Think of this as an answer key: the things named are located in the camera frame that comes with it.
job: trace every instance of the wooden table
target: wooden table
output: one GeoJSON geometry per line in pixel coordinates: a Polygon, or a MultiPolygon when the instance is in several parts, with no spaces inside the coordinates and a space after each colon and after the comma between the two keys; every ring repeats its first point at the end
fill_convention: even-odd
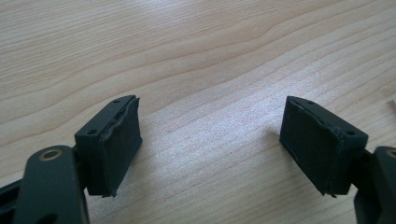
{"type": "Polygon", "coordinates": [[[396,2],[2,1],[0,186],[107,102],[144,143],[92,223],[354,223],[278,142],[287,95],[396,147],[396,2]]]}

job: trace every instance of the mounting hole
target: mounting hole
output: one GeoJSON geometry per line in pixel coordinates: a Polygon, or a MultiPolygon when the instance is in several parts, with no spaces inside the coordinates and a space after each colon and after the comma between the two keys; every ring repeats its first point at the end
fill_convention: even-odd
{"type": "Polygon", "coordinates": [[[41,153],[39,159],[41,161],[52,161],[62,155],[62,151],[60,149],[50,149],[41,153]]]}
{"type": "Polygon", "coordinates": [[[389,154],[391,157],[393,157],[393,158],[396,159],[396,149],[389,149],[387,152],[388,152],[388,154],[389,154]]]}
{"type": "Polygon", "coordinates": [[[97,133],[97,132],[98,132],[97,130],[92,129],[92,130],[89,130],[89,131],[87,132],[87,134],[95,134],[95,133],[97,133]]]}
{"type": "Polygon", "coordinates": [[[40,218],[37,221],[37,224],[52,224],[52,223],[55,223],[57,219],[58,219],[58,216],[56,216],[56,214],[48,214],[48,215],[40,218]]]}

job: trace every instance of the black plastic bracket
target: black plastic bracket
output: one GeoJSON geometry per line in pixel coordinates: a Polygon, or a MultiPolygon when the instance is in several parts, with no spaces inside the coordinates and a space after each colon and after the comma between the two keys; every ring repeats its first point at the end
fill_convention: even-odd
{"type": "Polygon", "coordinates": [[[32,155],[22,181],[0,188],[0,223],[89,223],[83,190],[115,196],[140,148],[139,99],[106,105],[75,135],[76,145],[32,155]]]}
{"type": "Polygon", "coordinates": [[[322,106],[289,96],[280,142],[322,194],[347,194],[351,184],[357,220],[396,223],[396,148],[365,149],[368,135],[322,106]]]}

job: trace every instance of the wood grain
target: wood grain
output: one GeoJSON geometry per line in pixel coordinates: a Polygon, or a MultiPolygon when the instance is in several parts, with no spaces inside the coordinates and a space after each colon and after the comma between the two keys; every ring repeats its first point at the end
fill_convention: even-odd
{"type": "Polygon", "coordinates": [[[278,142],[287,95],[396,147],[396,2],[2,1],[0,186],[141,98],[144,144],[92,223],[354,223],[278,142]]]}

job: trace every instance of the metal grommet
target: metal grommet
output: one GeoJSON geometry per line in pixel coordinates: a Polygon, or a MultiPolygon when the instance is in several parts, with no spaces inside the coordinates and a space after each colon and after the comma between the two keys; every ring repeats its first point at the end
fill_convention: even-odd
{"type": "Polygon", "coordinates": [[[43,152],[39,159],[41,161],[52,161],[62,155],[62,151],[60,149],[50,149],[48,151],[43,152]]]}
{"type": "Polygon", "coordinates": [[[396,149],[389,149],[387,152],[388,155],[396,159],[396,149]]]}

